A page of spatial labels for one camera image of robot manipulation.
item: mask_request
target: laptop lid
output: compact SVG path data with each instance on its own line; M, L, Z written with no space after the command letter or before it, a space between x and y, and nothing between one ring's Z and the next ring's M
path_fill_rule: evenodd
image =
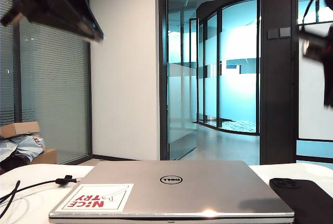
M288 223L294 213L241 161L100 162L51 223Z

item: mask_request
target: light switch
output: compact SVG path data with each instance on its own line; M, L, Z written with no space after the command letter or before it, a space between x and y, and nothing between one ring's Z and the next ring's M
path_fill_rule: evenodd
M268 30L268 39L272 38L279 38L279 29L278 28L271 28Z
M291 36L290 27L288 28L280 28L280 38L288 38Z

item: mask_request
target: white wall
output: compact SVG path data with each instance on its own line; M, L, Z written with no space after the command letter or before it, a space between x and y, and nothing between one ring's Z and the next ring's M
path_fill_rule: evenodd
M93 154L159 159L156 0L90 0Z

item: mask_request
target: venetian blinds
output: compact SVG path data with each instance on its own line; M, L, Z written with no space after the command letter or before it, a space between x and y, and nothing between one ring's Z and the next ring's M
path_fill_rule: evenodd
M58 163L88 155L89 58L80 37L20 23L22 120L38 121Z
M0 0L0 17L11 0ZM13 28L0 26L0 125L14 121Z

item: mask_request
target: black phone case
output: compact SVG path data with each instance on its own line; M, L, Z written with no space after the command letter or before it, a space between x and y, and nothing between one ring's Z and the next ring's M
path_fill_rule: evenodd
M273 178L270 186L294 210L295 224L333 224L333 198L313 181Z

